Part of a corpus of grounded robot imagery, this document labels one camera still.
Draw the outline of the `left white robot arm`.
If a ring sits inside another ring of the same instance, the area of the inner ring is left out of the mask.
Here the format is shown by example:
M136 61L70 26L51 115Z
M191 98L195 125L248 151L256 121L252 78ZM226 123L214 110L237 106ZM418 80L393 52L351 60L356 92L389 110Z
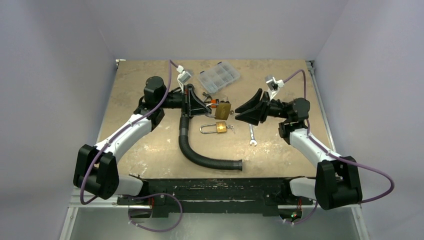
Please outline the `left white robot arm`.
M95 145L83 145L77 154L73 184L80 189L80 202L88 192L94 198L109 199L113 195L129 195L138 205L146 203L149 191L136 176L120 175L119 160L141 138L151 133L165 116L165 109L180 109L184 116L195 117L212 112L194 92L192 84L171 90L159 76L146 80L143 96L129 120L106 139Z

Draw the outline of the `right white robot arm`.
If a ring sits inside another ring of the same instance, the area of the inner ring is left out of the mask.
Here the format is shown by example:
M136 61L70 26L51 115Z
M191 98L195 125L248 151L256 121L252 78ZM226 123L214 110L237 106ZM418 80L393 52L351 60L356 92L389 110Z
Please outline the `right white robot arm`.
M358 204L363 194L356 160L331 151L309 132L309 111L310 102L303 97L283 102L271 99L268 92L259 89L235 109L235 119L257 126L267 117L282 118L279 136L315 167L314 177L299 176L285 181L280 191L284 202L292 204L304 197L317 201L324 210Z

